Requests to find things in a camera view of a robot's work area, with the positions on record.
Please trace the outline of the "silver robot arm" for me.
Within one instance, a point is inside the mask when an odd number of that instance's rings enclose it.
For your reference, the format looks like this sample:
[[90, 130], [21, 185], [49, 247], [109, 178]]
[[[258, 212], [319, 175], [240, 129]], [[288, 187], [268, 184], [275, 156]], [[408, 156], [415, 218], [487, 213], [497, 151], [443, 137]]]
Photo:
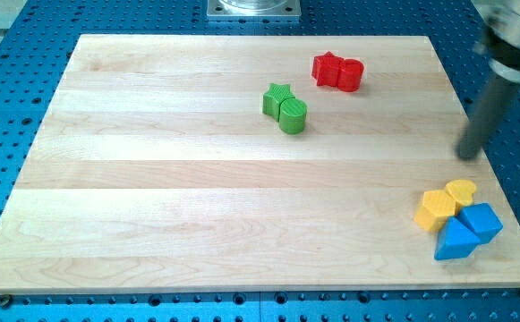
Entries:
[[487, 4], [481, 16], [479, 48], [489, 56], [489, 80], [520, 85], [520, 0]]

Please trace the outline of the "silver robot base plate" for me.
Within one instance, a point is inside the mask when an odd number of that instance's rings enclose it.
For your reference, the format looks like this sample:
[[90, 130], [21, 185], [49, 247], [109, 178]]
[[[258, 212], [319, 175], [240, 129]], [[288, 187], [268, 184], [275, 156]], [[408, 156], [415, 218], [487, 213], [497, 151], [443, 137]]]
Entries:
[[295, 20], [302, 15], [300, 0], [206, 0], [210, 20]]

